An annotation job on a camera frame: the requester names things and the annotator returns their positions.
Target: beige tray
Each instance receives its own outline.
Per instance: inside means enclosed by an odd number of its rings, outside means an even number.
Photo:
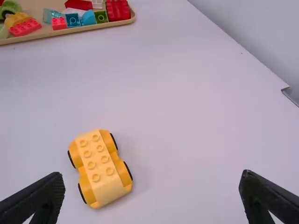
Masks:
[[[43,9],[50,8],[62,12],[63,10],[65,10],[64,3],[66,1],[67,0],[18,0],[18,2],[22,5],[23,12],[33,16],[37,21],[39,21],[42,25],[42,28],[26,36],[14,37],[13,35],[10,35],[7,39],[0,40],[0,45],[36,40],[36,39],[64,35],[64,34],[72,34],[72,33],[77,33],[82,31],[93,30],[93,29],[102,29],[107,27],[121,26],[121,25],[130,24],[134,22],[136,19],[135,13],[131,9],[131,19],[129,20],[106,22],[102,24],[95,24],[95,25],[61,29],[61,30],[54,31],[50,24],[43,23]]]

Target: pink lego brick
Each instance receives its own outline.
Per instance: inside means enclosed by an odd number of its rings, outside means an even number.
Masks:
[[[42,28],[40,23],[38,23],[35,19],[29,19],[20,24],[12,26],[9,28],[9,32],[15,36],[24,36],[40,28]]]
[[[59,30],[59,29],[66,29],[67,24],[65,21],[65,18],[63,16],[60,16],[59,18],[52,18],[52,27],[53,30]]]

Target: teal lego brick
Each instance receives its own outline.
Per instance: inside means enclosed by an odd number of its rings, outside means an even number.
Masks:
[[[95,20],[97,23],[104,23],[104,22],[108,22],[108,16],[106,11],[97,11],[94,12],[95,15]]]
[[[78,13],[65,14],[67,28],[80,27],[81,21]]]
[[[53,17],[59,18],[60,16],[63,16],[62,13],[60,13],[56,10],[49,9],[49,8],[43,9],[43,22],[44,23],[51,24]]]

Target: white table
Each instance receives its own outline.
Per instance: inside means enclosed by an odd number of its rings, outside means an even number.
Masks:
[[[136,23],[0,48],[0,200],[63,174],[59,224],[248,223],[243,169],[299,194],[287,85],[185,0],[133,0]],[[69,143],[110,130],[134,190],[100,210]]]

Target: toy wheel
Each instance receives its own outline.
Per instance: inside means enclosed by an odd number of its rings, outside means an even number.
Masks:
[[[133,177],[132,177],[132,174],[131,174],[131,172],[130,172],[130,170],[129,170],[129,167],[127,166],[126,162],[123,162],[123,163],[125,164],[125,166],[126,166],[126,168],[127,168],[127,170],[128,170],[128,173],[129,173],[129,175],[130,175],[131,181],[133,181]]]
[[[82,200],[84,201],[84,203],[86,204],[86,201],[85,201],[85,198],[84,198],[84,196],[83,196],[83,193],[82,193],[82,190],[81,190],[81,188],[80,188],[80,184],[78,183],[78,188],[79,188],[79,192],[80,192],[80,195],[81,195],[81,197],[82,197]]]
[[[2,17],[5,20],[11,14],[14,14],[14,13],[11,12],[11,11],[5,10],[5,11],[2,12]]]
[[[111,133],[110,133],[110,135],[111,135],[111,138],[112,138],[112,140],[113,140],[113,142],[114,142],[114,144],[115,144],[116,150],[118,150],[118,147],[117,147],[117,144],[116,144],[116,142],[115,142],[115,139],[114,139],[113,135],[112,135]]]
[[[75,164],[73,163],[73,160],[71,159],[71,154],[70,154],[70,151],[69,151],[69,150],[67,150],[67,154],[68,154],[68,156],[69,156],[69,159],[70,159],[70,161],[71,161],[71,164],[73,165],[74,168],[76,168],[76,167],[75,167]]]

